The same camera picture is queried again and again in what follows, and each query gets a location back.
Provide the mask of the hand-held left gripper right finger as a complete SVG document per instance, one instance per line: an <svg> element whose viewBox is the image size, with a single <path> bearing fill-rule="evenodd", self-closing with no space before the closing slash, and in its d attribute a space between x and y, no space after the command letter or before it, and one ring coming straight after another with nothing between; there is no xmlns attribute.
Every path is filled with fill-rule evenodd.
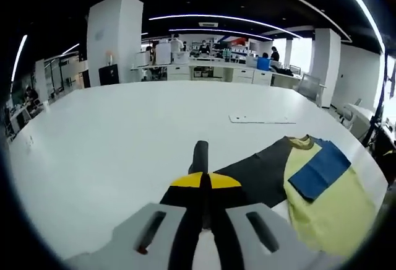
<svg viewBox="0 0 396 270"><path fill-rule="evenodd" d="M310 269L318 258L265 204L249 205L237 180L209 173L212 232L225 269Z"/></svg>

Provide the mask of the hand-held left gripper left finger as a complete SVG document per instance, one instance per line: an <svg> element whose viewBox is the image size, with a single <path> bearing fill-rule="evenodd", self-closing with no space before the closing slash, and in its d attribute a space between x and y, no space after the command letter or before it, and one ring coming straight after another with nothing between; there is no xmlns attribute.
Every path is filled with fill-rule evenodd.
<svg viewBox="0 0 396 270"><path fill-rule="evenodd" d="M182 176L114 229L111 268L192 269L205 221L206 174Z"/></svg>

